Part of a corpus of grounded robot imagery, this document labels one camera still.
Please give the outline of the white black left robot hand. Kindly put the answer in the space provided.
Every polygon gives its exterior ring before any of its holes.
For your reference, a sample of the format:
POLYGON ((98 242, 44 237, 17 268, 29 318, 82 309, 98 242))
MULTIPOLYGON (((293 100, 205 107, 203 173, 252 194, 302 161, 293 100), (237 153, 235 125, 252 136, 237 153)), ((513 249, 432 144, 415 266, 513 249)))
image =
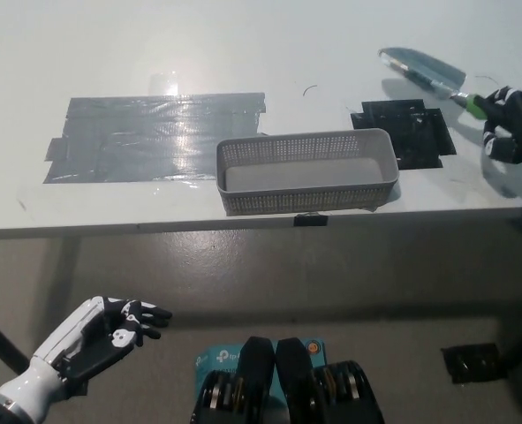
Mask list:
POLYGON ((86 391, 146 338, 158 339, 172 312, 137 299, 95 296, 80 304, 35 350, 26 370, 0 387, 0 406, 30 423, 86 391))

